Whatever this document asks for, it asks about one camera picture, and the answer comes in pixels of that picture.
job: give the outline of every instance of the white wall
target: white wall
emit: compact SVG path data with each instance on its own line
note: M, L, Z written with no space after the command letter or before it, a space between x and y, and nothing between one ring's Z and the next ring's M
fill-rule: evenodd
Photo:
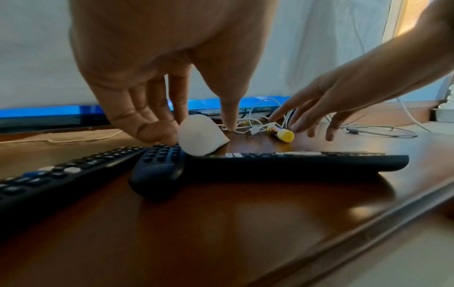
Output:
M366 49L380 44L391 0L350 0ZM0 108L94 104L70 52L64 0L0 1ZM290 96L361 54L348 0L281 0L246 96ZM430 91L418 99L431 99ZM190 98L213 98L200 74Z

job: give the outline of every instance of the remote control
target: remote control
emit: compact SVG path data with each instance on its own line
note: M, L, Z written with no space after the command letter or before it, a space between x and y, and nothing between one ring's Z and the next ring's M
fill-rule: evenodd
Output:
M118 148L0 180L0 226L15 229L71 202L131 168L146 150Z
M217 180L300 180L314 175L377 175L403 169L406 155L369 152L227 153L191 157L179 146L155 146L138 161L130 179L134 191L165 199L183 182Z

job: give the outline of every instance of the wooden desk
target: wooden desk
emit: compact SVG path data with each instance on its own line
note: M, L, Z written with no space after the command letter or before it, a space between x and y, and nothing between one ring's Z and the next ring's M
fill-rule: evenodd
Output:
M232 142L219 153L365 150L410 154L410 164L383 174L383 181L357 182L352 174L341 183L193 184L161 204L135 194L126 173L0 243L0 286L300 286L344 257L332 255L310 276L286 278L391 211L454 181L451 136L340 132L329 143L319 135L286 145L267 134L228 134ZM74 145L2 145L0 174L138 144L120 136ZM284 178L287 168L264 166L264 176ZM237 176L247 170L239 167Z

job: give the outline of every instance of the glue stick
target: glue stick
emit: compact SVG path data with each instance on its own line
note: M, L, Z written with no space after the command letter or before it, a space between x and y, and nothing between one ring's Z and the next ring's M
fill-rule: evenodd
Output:
M277 126L269 126L266 128L266 131L286 143L292 142L295 138L295 135L291 131Z

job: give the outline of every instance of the yellow cap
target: yellow cap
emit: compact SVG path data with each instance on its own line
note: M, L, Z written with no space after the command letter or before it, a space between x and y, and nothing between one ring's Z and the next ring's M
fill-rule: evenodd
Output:
M295 138L295 134L290 130L281 129L278 131L277 137L283 142L289 143L293 141L293 139Z

